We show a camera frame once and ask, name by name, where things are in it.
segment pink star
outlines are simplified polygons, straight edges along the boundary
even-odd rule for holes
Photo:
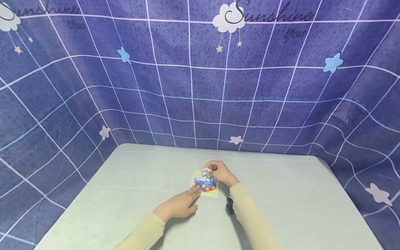
[[[111,128],[106,128],[106,126],[103,125],[102,129],[100,130],[99,134],[102,136],[102,140],[104,141],[106,138],[110,137],[110,132]]]
[[[241,137],[241,136],[237,136],[237,137],[231,136],[229,142],[230,142],[230,143],[233,143],[233,144],[235,144],[235,145],[238,145],[239,143],[244,142],[244,140],[242,140],[242,137]]]
[[[369,188],[365,188],[365,191],[372,194],[377,203],[384,202],[388,206],[393,206],[392,202],[389,200],[389,193],[380,190],[374,183],[371,183]]]

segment beige sleeve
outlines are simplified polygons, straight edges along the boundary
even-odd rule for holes
[[[246,231],[253,250],[282,250],[272,228],[242,183],[230,188],[233,210]]]
[[[114,250],[149,250],[164,233],[165,222],[149,214]]]

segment backdrop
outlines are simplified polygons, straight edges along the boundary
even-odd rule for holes
[[[123,143],[312,155],[400,248],[398,0],[1,0],[0,249]]]

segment puzzle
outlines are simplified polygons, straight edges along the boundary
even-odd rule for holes
[[[192,186],[199,185],[202,190],[201,196],[218,197],[219,180],[207,173],[211,170],[205,168],[203,170],[195,170],[192,176]]]

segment cartoon train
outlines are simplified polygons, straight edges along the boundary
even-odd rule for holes
[[[216,188],[216,178],[213,176],[204,176],[201,178],[195,178],[193,185],[199,185],[200,189],[208,192],[211,190],[215,190]]]

